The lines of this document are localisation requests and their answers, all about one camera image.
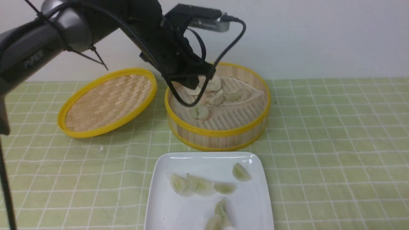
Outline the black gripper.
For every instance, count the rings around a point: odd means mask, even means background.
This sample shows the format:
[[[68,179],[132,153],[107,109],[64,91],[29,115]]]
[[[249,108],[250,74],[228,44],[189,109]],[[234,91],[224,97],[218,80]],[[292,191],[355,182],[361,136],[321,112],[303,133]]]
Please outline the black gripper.
[[[163,14],[159,3],[129,3],[127,7],[129,22],[146,45],[140,57],[163,77],[179,79],[191,90],[198,87],[198,76],[213,79],[216,65],[206,62],[205,54],[195,54],[184,33],[193,17],[216,19],[222,16],[221,10],[179,3]]]

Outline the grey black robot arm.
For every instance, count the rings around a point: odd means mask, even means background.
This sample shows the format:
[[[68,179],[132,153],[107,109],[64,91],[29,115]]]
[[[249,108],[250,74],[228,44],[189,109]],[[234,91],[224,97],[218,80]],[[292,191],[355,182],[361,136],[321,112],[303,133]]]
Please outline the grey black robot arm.
[[[1,34],[1,134],[9,135],[5,96],[63,51],[83,54],[96,51],[95,44],[121,29],[140,49],[139,57],[152,65],[168,85],[173,81],[188,88],[198,85],[200,75],[210,77],[215,64],[193,52],[184,36],[188,27],[219,31],[219,9],[177,4],[163,14],[157,0],[46,0],[37,17]]]

